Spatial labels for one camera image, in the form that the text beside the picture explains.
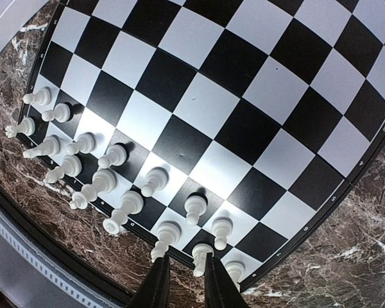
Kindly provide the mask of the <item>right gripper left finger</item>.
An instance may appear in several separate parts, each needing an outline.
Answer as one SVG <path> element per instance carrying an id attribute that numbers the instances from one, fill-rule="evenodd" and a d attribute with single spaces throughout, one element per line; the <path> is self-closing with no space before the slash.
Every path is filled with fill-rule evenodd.
<path id="1" fill-rule="evenodd" d="M 153 263 L 127 308 L 163 308 L 170 305 L 169 256 L 159 257 Z"/>

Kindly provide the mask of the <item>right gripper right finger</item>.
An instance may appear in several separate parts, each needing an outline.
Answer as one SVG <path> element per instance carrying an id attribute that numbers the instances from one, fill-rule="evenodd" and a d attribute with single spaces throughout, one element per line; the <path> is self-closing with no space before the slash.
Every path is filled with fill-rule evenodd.
<path id="1" fill-rule="evenodd" d="M 211 253 L 207 254 L 205 261 L 205 306 L 210 308 L 249 308 L 220 259 Z"/>

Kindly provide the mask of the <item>white rook corner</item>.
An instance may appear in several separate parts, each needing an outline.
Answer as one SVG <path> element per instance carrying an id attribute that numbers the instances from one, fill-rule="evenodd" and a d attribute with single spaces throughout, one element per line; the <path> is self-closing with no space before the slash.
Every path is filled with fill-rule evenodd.
<path id="1" fill-rule="evenodd" d="M 231 261 L 225 264 L 225 269 L 233 283 L 238 284 L 245 273 L 245 265 L 241 261 Z"/>
<path id="2" fill-rule="evenodd" d="M 35 122 L 31 117 L 25 117 L 18 125 L 8 125 L 5 134 L 8 138 L 15 137 L 18 133 L 30 136 L 35 133 Z"/>

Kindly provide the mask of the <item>white pawn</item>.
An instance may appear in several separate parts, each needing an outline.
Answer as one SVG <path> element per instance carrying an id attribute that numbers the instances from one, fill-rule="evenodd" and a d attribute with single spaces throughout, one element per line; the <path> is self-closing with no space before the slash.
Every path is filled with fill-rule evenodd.
<path id="1" fill-rule="evenodd" d="M 184 203 L 184 209 L 187 213 L 185 218 L 187 225 L 195 226 L 198 224 L 200 216 L 207 210 L 207 201 L 198 195 L 190 196 Z"/>
<path id="2" fill-rule="evenodd" d="M 46 110 L 42 113 L 44 122 L 58 121 L 59 123 L 67 122 L 71 117 L 71 109 L 65 103 L 58 104 L 53 110 Z"/>
<path id="3" fill-rule="evenodd" d="M 121 166 L 127 158 L 127 150 L 120 144 L 114 144 L 108 147 L 106 153 L 98 159 L 98 167 L 107 169 L 112 166 Z"/>
<path id="4" fill-rule="evenodd" d="M 149 198 L 157 191 L 163 190 L 169 181 L 169 175 L 163 167 L 154 167 L 145 178 L 144 185 L 141 187 L 141 193 Z"/>
<path id="5" fill-rule="evenodd" d="M 229 218 L 217 218 L 212 223 L 211 232 L 214 235 L 214 247 L 224 250 L 227 247 L 227 237 L 233 231 L 233 223 Z"/>
<path id="6" fill-rule="evenodd" d="M 42 87 L 37 93 L 25 94 L 22 98 L 27 105 L 37 104 L 40 106 L 49 105 L 51 102 L 51 91 L 47 87 Z"/>

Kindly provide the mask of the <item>black white chessboard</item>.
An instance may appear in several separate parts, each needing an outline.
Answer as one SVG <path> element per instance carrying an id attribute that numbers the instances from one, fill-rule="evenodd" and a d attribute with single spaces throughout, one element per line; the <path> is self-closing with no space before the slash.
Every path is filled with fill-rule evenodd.
<path id="1" fill-rule="evenodd" d="M 26 150 L 56 135 L 59 154 L 37 157 L 53 170 L 93 134 L 96 147 L 75 154 L 81 173 L 59 179 L 75 193 L 122 145 L 126 162 L 107 168 L 116 187 L 87 208 L 110 218 L 138 192 L 143 209 L 120 232 L 155 245 L 174 221 L 182 235 L 167 252 L 194 270 L 193 248 L 210 245 L 224 265 L 244 263 L 244 291 L 325 221 L 382 148 L 385 1 L 61 1 L 26 94 L 42 87 L 50 104 L 22 101 L 16 124 L 35 122 L 33 135 L 15 136 Z M 60 103 L 70 119 L 44 122 Z M 169 181 L 146 198 L 154 167 Z M 189 226 L 194 195 L 207 210 Z M 224 250 L 217 218 L 233 223 Z"/>

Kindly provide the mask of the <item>white plastic divided tray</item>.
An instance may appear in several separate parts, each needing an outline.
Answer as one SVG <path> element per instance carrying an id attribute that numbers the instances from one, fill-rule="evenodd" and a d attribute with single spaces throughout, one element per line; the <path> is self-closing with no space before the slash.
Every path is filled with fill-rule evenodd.
<path id="1" fill-rule="evenodd" d="M 0 1 L 0 52 L 47 1 Z"/>

